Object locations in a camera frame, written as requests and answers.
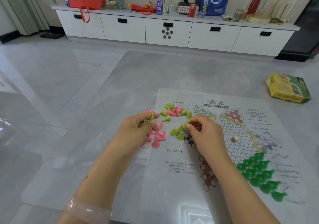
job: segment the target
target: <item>plastic water bottle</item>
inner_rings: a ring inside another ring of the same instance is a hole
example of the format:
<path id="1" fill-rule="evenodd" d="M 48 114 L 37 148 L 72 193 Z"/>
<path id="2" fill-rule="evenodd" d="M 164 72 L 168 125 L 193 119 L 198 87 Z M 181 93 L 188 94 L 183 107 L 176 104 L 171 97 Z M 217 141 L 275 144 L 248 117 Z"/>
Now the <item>plastic water bottle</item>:
<path id="1" fill-rule="evenodd" d="M 162 15 L 163 14 L 163 0 L 157 0 L 156 13 L 158 15 Z"/>

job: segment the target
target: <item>curtain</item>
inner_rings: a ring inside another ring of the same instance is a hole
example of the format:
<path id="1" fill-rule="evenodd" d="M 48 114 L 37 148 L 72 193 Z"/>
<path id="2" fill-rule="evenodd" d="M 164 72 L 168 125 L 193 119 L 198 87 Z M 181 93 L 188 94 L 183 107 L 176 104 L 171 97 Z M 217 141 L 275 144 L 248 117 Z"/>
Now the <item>curtain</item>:
<path id="1" fill-rule="evenodd" d="M 1 0 L 20 34 L 50 29 L 37 0 Z"/>

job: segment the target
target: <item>forearm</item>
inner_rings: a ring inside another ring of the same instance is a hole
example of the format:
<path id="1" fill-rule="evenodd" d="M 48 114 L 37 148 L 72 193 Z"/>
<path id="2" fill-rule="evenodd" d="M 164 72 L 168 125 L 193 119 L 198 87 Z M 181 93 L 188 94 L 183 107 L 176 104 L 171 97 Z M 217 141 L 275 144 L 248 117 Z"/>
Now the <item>forearm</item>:
<path id="1" fill-rule="evenodd" d="M 280 224 L 230 158 L 207 162 L 214 166 L 234 224 Z"/>
<path id="2" fill-rule="evenodd" d="M 112 209 L 118 183 L 130 164 L 130 159 L 122 156 L 115 147 L 112 145 L 107 147 L 93 165 L 73 195 L 77 201 L 107 210 Z M 58 223 L 82 224 L 84 222 L 64 212 Z"/>

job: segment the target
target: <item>right hand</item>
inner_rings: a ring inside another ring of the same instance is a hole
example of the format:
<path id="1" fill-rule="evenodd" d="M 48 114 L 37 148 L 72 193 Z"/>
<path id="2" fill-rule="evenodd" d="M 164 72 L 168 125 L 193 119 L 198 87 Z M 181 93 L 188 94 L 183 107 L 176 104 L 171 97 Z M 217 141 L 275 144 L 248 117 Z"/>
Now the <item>right hand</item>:
<path id="1" fill-rule="evenodd" d="M 230 160 L 227 152 L 223 128 L 204 116 L 196 116 L 187 124 L 198 151 L 208 162 Z"/>

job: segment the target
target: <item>green game piece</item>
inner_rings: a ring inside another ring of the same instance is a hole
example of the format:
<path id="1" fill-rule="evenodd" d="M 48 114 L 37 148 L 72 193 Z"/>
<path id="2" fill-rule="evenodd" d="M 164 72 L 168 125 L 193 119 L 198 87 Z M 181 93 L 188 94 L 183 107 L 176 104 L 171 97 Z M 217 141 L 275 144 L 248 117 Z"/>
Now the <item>green game piece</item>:
<path id="1" fill-rule="evenodd" d="M 281 184 L 281 181 L 271 181 L 271 180 L 267 181 L 267 185 L 270 186 L 271 190 L 277 190 L 278 185 L 280 185 L 280 184 Z"/>
<path id="2" fill-rule="evenodd" d="M 246 181 L 249 181 L 249 174 L 247 172 L 242 172 L 241 174 L 246 179 Z"/>
<path id="3" fill-rule="evenodd" d="M 191 118 L 193 117 L 192 111 L 189 111 L 189 113 L 186 115 L 186 117 L 187 117 L 188 119 L 191 119 Z"/>
<path id="4" fill-rule="evenodd" d="M 165 106 L 166 106 L 167 110 L 169 110 L 171 108 L 171 104 L 170 103 L 166 103 Z"/>
<path id="5" fill-rule="evenodd" d="M 261 173 L 266 176 L 267 179 L 272 178 L 272 174 L 275 173 L 275 170 L 263 170 Z"/>
<path id="6" fill-rule="evenodd" d="M 262 165 L 263 169 L 265 170 L 265 169 L 267 169 L 268 164 L 270 163 L 270 160 L 261 161 L 259 163 Z"/>
<path id="7" fill-rule="evenodd" d="M 184 134 L 183 134 L 183 131 L 181 131 L 177 136 L 176 138 L 181 141 L 181 140 L 184 140 Z"/>
<path id="8" fill-rule="evenodd" d="M 180 126 L 176 129 L 176 131 L 177 131 L 178 133 L 182 132 L 182 131 L 183 131 L 183 125 L 180 125 Z"/>
<path id="9" fill-rule="evenodd" d="M 272 191 L 271 192 L 271 196 L 272 198 L 277 201 L 277 202 L 282 202 L 285 198 L 285 196 L 287 196 L 288 194 L 286 192 L 280 193 L 277 191 Z"/>
<path id="10" fill-rule="evenodd" d="M 160 114 L 163 115 L 163 116 L 167 116 L 167 113 L 166 113 L 165 109 L 163 109 L 162 111 L 160 111 Z"/>
<path id="11" fill-rule="evenodd" d="M 259 178 L 251 178 L 249 182 L 253 187 L 259 187 L 261 184 Z"/>
<path id="12" fill-rule="evenodd" d="M 150 121 L 155 120 L 154 113 L 152 112 L 152 116 L 150 117 Z"/>
<path id="13" fill-rule="evenodd" d="M 169 122 L 171 120 L 171 117 L 167 115 L 161 122 Z"/>
<path id="14" fill-rule="evenodd" d="M 237 169 L 241 172 L 244 172 L 246 170 L 247 166 L 244 163 L 239 163 L 237 165 Z"/>
<path id="15" fill-rule="evenodd" d="M 254 169 L 247 169 L 246 172 L 249 174 L 249 177 L 254 177 L 256 174 L 256 170 Z"/>
<path id="16" fill-rule="evenodd" d="M 142 123 L 142 127 L 147 123 L 147 120 L 144 119 L 144 122 Z"/>
<path id="17" fill-rule="evenodd" d="M 253 169 L 256 170 L 257 173 L 260 173 L 263 170 L 263 167 L 261 164 L 255 164 Z"/>
<path id="18" fill-rule="evenodd" d="M 181 115 L 185 115 L 185 114 L 187 114 L 187 113 L 188 113 L 188 111 L 184 108 L 183 111 L 181 111 L 180 116 L 181 116 Z"/>
<path id="19" fill-rule="evenodd" d="M 247 166 L 247 167 L 251 167 L 253 166 L 253 162 L 249 159 L 244 159 L 243 163 Z"/>
<path id="20" fill-rule="evenodd" d="M 176 132 L 176 129 L 175 129 L 175 128 L 173 128 L 169 133 L 170 133 L 170 135 L 173 136 L 173 137 L 175 137 L 175 136 L 177 135 L 177 132 Z"/>
<path id="21" fill-rule="evenodd" d="M 255 158 L 254 156 L 250 156 L 249 160 L 251 160 L 253 162 L 253 164 L 257 164 L 258 163 L 258 159 Z"/>
<path id="22" fill-rule="evenodd" d="M 270 194 L 271 192 L 271 187 L 268 184 L 262 184 L 259 188 L 265 194 Z"/>
<path id="23" fill-rule="evenodd" d="M 255 158 L 257 158 L 259 161 L 264 160 L 265 152 L 255 153 Z"/>
<path id="24" fill-rule="evenodd" d="M 256 178 L 259 178 L 261 183 L 266 182 L 267 179 L 265 174 L 256 174 Z"/>

